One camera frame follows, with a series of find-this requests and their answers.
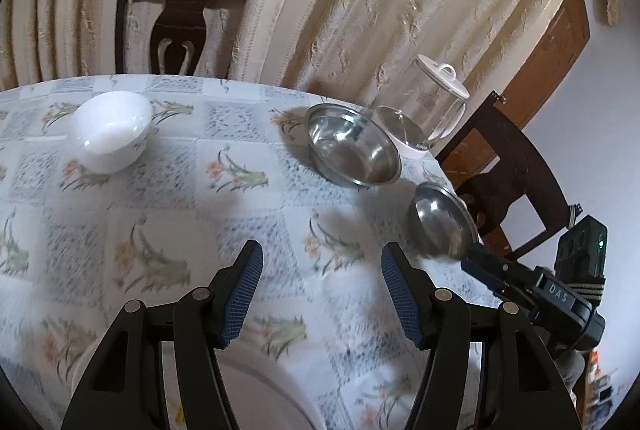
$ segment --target glass canister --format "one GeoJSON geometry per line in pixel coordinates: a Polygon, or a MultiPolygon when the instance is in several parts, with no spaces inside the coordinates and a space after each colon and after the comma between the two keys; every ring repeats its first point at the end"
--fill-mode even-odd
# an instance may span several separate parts
{"type": "Polygon", "coordinates": [[[371,104],[374,120],[390,135],[400,154],[423,157],[448,136],[465,113],[469,92],[449,64],[425,55],[386,85],[371,104]]]}

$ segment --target white wall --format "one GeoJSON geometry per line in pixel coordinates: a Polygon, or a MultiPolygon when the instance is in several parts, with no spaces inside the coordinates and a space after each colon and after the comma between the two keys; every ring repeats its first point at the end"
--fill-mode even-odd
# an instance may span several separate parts
{"type": "MultiPolygon", "coordinates": [[[[607,328],[598,351],[605,372],[617,369],[614,386],[626,385],[619,402],[640,369],[640,0],[622,0],[615,28],[599,23],[593,0],[585,1],[591,39],[524,132],[569,204],[581,203],[609,230],[599,308],[607,328]]],[[[512,205],[502,224],[513,248],[540,226],[524,200],[512,205]]],[[[521,262],[552,267],[558,237],[521,262]]]]}

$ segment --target stainless steel bowl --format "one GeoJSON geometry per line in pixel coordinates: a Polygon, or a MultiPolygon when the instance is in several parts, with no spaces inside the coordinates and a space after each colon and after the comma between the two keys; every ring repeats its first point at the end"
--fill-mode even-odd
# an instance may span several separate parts
{"type": "Polygon", "coordinates": [[[373,121],[348,107],[318,104],[306,112],[311,159],[329,181],[341,186],[393,183],[402,163],[391,139],[373,121]]]}
{"type": "Polygon", "coordinates": [[[460,260],[480,240],[462,200],[433,183],[418,185],[409,205],[408,224],[412,238],[431,257],[460,260]]]}

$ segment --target tablecloth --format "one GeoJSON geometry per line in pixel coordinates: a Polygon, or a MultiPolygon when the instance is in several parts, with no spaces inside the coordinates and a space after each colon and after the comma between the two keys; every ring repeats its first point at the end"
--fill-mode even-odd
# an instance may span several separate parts
{"type": "MultiPolygon", "coordinates": [[[[404,335],[380,271],[398,241],[414,266],[466,301],[497,305],[460,263],[430,259],[405,232],[415,184],[450,187],[433,158],[398,182],[338,187],[308,159],[306,109],[330,100],[287,89],[180,76],[57,80],[0,94],[0,364],[45,429],[58,428],[83,351],[124,302],[175,301],[264,248],[240,339],[284,367],[332,429],[400,429],[427,353],[404,335]],[[115,175],[83,168],[71,114],[111,90],[145,94],[153,133],[115,175]]],[[[460,427],[472,421],[472,346],[460,427]]],[[[172,425],[184,428],[176,389],[172,425]]]]}

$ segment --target screw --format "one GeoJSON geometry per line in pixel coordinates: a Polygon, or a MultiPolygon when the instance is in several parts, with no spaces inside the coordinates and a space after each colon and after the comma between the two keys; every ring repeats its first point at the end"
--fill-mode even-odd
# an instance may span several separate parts
{"type": "Polygon", "coordinates": [[[127,313],[135,313],[138,309],[140,309],[140,300],[129,300],[126,304],[124,304],[124,311],[127,313]]]}
{"type": "Polygon", "coordinates": [[[504,304],[502,304],[502,309],[504,309],[510,315],[517,314],[520,310],[518,306],[516,306],[516,304],[514,304],[513,302],[505,302],[504,304]]]}
{"type": "Polygon", "coordinates": [[[446,302],[447,300],[451,300],[453,296],[448,289],[444,289],[443,287],[436,289],[436,292],[434,293],[434,295],[438,300],[442,300],[443,302],[446,302]]]}
{"type": "Polygon", "coordinates": [[[208,287],[197,287],[193,290],[193,293],[191,293],[191,296],[196,300],[204,300],[209,298],[209,295],[211,295],[211,292],[208,287]]]}

